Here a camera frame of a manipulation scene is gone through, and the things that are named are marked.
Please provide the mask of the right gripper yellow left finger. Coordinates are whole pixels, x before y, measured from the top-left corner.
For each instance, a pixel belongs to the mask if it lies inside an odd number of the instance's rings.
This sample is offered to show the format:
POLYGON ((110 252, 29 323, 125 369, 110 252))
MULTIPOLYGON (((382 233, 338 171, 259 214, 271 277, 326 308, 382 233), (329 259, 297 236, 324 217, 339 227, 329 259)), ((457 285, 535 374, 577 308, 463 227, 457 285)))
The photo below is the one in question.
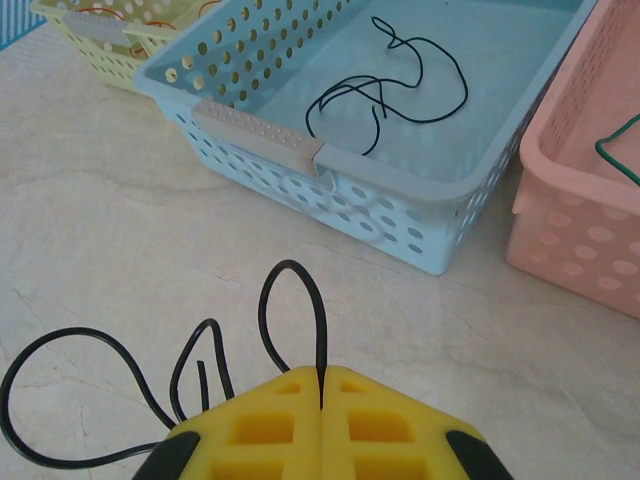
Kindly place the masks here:
POLYGON ((132 480, 319 480, 319 400, 295 368, 174 427, 132 480))

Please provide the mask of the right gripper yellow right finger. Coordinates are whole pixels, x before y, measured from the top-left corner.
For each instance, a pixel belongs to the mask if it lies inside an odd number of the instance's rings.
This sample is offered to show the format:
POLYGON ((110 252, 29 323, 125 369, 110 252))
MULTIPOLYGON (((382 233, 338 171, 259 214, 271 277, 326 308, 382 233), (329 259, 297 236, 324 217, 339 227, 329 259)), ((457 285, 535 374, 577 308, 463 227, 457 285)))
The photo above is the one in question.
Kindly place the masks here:
POLYGON ((326 370, 322 480, 513 480, 472 425, 345 367, 326 370))

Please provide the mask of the pink perforated plastic basket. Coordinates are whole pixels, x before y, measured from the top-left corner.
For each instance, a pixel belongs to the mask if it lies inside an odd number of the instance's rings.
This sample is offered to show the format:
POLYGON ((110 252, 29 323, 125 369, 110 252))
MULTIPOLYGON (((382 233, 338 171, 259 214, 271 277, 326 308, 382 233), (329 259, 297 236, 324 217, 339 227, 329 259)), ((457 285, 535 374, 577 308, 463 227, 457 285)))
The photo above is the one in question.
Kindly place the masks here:
POLYGON ((520 143, 508 262, 640 319, 640 0, 598 0, 520 143))

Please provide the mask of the light blue perforated plastic basket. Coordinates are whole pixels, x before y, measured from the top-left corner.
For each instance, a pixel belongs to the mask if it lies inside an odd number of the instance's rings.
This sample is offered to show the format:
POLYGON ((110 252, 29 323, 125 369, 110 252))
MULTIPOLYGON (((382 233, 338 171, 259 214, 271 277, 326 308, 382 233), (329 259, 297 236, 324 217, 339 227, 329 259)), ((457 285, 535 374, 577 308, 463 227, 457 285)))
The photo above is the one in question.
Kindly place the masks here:
POLYGON ((223 0, 135 86, 211 170, 425 272, 596 0, 223 0))

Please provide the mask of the light green perforated plastic basket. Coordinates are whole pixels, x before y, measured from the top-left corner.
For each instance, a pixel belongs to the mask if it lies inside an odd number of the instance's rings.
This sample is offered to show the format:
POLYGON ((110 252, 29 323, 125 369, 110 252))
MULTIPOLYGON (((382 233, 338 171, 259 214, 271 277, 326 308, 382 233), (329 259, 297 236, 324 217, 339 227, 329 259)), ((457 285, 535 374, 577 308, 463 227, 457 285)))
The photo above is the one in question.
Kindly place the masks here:
POLYGON ((133 92, 135 71, 223 0, 33 0, 103 82, 133 92))

